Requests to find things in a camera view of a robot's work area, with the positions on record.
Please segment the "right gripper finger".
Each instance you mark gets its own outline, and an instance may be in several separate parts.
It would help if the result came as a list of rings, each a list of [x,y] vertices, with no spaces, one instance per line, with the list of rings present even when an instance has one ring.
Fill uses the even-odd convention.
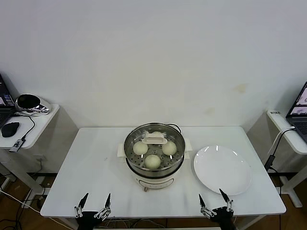
[[[201,213],[206,218],[213,218],[215,216],[215,213],[206,207],[205,202],[200,194],[199,194],[199,201],[200,201]]]
[[[233,213],[233,209],[232,209],[232,203],[233,200],[231,200],[228,195],[220,188],[219,189],[224,201],[226,202],[226,206],[219,208],[219,212],[220,213]]]

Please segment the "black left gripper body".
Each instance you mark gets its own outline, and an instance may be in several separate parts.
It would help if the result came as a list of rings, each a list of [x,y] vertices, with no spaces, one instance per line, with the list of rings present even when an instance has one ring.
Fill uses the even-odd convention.
[[[97,212],[94,211],[85,211],[82,215],[77,215],[77,230],[93,230],[96,226],[101,224],[103,220],[106,218],[106,215],[98,215],[94,217]]]

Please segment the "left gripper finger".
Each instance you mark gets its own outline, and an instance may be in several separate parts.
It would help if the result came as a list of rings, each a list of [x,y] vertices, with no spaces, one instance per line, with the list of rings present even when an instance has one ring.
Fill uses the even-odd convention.
[[[105,206],[94,215],[94,218],[106,219],[109,216],[109,214],[111,213],[110,199],[111,199],[111,194],[109,193],[105,202]]]
[[[85,196],[79,201],[79,204],[77,206],[74,206],[76,218],[81,218],[83,216],[83,208],[88,198],[88,195],[89,193],[86,193]]]

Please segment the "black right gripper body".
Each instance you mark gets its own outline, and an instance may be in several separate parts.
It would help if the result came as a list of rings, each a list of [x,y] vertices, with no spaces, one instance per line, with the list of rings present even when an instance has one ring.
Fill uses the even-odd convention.
[[[233,209],[227,207],[219,207],[212,210],[213,216],[211,221],[218,223],[221,230],[236,230],[233,222]]]

